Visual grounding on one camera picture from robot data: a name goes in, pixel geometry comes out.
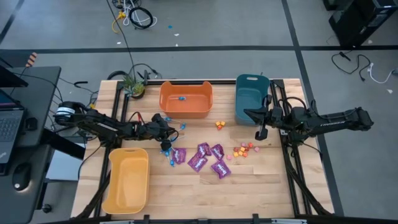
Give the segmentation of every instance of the teal bin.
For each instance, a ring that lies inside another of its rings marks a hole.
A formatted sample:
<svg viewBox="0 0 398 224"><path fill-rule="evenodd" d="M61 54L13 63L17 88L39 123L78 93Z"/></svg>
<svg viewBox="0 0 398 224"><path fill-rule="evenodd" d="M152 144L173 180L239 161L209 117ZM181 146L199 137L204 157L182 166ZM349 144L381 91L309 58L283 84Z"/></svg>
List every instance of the teal bin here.
<svg viewBox="0 0 398 224"><path fill-rule="evenodd" d="M236 79L235 121L237 124L255 126L243 109L259 109L268 95L270 81L261 75L240 75Z"/></svg>

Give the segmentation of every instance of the small plant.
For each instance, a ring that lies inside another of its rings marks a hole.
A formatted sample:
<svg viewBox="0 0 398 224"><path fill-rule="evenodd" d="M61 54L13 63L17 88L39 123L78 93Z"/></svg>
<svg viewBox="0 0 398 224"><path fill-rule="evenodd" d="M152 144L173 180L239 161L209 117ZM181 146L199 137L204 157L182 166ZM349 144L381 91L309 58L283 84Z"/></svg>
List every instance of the small plant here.
<svg viewBox="0 0 398 224"><path fill-rule="evenodd" d="M130 96L139 96L145 91L145 86L142 82L137 82L135 77L126 75L123 78L124 92Z"/></svg>

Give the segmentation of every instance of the black desk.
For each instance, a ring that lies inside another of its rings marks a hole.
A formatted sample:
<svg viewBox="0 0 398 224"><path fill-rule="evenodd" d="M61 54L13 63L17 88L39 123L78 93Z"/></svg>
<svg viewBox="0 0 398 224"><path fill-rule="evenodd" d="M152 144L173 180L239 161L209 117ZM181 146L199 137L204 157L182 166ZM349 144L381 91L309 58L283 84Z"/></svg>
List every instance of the black desk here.
<svg viewBox="0 0 398 224"><path fill-rule="evenodd" d="M23 69L10 68L10 71L22 73ZM60 72L60 67L31 67L24 71L24 75L44 78L56 85ZM12 159L7 165L8 175L0 176L0 223L28 223L32 219L34 210L41 207L39 199L42 198L42 189L46 184L44 178L53 149L80 159L83 158L85 151L84 148L44 128L55 87L38 78L25 76L21 78L28 82L29 86L16 88L11 96L27 109L27 118L37 119L37 130L21 131L17 146L11 155ZM12 88L3 88L3 90L10 94ZM12 186L12 173L18 164L28 159L32 164L31 182L28 188L17 192Z"/></svg>

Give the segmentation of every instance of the candy wrapper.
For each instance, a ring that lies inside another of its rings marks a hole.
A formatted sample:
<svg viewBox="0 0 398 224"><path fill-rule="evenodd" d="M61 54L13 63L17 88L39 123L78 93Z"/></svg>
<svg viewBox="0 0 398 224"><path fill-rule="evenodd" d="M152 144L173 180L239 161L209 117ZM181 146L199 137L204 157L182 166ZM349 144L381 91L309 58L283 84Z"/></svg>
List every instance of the candy wrapper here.
<svg viewBox="0 0 398 224"><path fill-rule="evenodd" d="M218 160L222 160L224 157L224 150L223 147L220 144L217 144L215 146L213 146L210 149L211 153L213 153L213 155L218 159Z"/></svg>
<svg viewBox="0 0 398 224"><path fill-rule="evenodd" d="M210 152L210 146L207 143L202 143L198 145L198 153L200 154L200 157L204 157L204 156L211 156L211 152Z"/></svg>
<svg viewBox="0 0 398 224"><path fill-rule="evenodd" d="M185 162L186 156L187 156L187 149L185 148L175 148L174 150L172 150L172 159L177 164Z"/></svg>
<svg viewBox="0 0 398 224"><path fill-rule="evenodd" d="M222 160L211 165L211 169L213 169L218 174L218 178L220 179L231 174L231 170L226 166L225 162Z"/></svg>
<svg viewBox="0 0 398 224"><path fill-rule="evenodd" d="M196 172L199 172L203 166L207 163L207 160L205 157L201 157L199 153L196 153L189 161L188 165L192 167L192 169Z"/></svg>

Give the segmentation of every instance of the wooden table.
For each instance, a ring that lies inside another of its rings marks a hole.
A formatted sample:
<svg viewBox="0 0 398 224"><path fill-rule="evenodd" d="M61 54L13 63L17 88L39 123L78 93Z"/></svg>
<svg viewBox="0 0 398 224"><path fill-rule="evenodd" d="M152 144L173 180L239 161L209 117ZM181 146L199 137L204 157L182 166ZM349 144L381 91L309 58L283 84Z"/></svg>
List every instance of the wooden table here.
<svg viewBox="0 0 398 224"><path fill-rule="evenodd" d="M285 79L284 82L287 96L305 100L299 79ZM101 82L96 103L100 113L110 116L116 84L117 81ZM146 121L154 113L161 113L159 90L160 86L148 86L143 99L130 100L127 119L137 110ZM123 147L141 147L149 154L149 201L137 214L112 215L112 219L141 220L145 214L151 219L252 218L253 213L258 213L260 218L294 216L279 132L269 128L266 140L254 140L258 128L238 126L234 121L234 93L235 85L213 85L213 108L209 115L205 119L185 119L187 128L180 132L180 137L184 137L177 140L174 147L187 148L187 161L196 153L197 145L203 142L210 146L220 143L226 154L232 154L233 147L241 142L252 142L260 147L260 151L251 150L247 158L238 157L232 161L224 158L232 174L219 180L210 168L216 161L213 156L208 157L207 165L196 173L187 163L171 167L165 156L159 154L160 146L156 141L123 141ZM119 105L123 98L124 95L120 97ZM299 101L289 102L292 106L300 106ZM216 121L226 121L226 126L218 131ZM178 124L171 123L171 126L177 128ZM314 138L305 143L317 147ZM98 146L98 141L88 143L85 157ZM300 146L299 151L307 187L328 211L333 212L319 153L307 146ZM72 217L84 209L98 189L103 156L104 149L100 149L82 167ZM303 213L303 200L297 185L296 191Z"/></svg>

